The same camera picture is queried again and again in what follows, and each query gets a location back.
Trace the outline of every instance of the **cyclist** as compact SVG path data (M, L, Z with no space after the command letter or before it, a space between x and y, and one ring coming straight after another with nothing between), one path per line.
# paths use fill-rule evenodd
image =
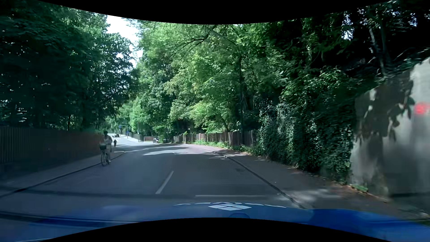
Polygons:
M110 137L108 135L108 132L105 131L103 132L104 136L103 136L103 143L106 144L106 154L107 154L107 159L109 161L109 163L111 162L111 151L112 151L112 137Z

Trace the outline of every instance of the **gray wall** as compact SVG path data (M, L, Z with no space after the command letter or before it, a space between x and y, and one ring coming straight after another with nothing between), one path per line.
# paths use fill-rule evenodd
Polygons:
M356 100L350 182L430 210L429 59Z

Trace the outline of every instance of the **bicycle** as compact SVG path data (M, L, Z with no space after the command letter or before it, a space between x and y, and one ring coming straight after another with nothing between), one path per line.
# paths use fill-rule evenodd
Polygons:
M100 150L101 150L101 165L106 166L107 164L110 164L108 154L106 153L106 144L100 144Z

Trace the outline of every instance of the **sky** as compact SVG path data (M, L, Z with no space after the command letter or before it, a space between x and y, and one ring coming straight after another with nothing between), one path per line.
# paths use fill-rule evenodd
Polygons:
M119 33L122 37L131 40L131 42L134 44L137 44L139 41L139 38L136 36L138 30L135 27L127 26L128 22L125 19L108 15L107 23L110 24L110 26L107 28L108 33ZM131 60L131 63L133 64L133 67L136 67L136 61L138 61L138 59L142 56L143 51L134 50L133 46L130 46L130 49L132 50L132 56L135 59Z

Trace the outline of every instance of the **asphalt road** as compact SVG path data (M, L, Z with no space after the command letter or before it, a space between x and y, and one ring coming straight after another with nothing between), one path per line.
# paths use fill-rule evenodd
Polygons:
M30 190L0 198L0 210L62 216L109 205L172 206L187 202L294 205L234 161L204 149L115 138L125 153ZM0 218L1 235L25 222Z

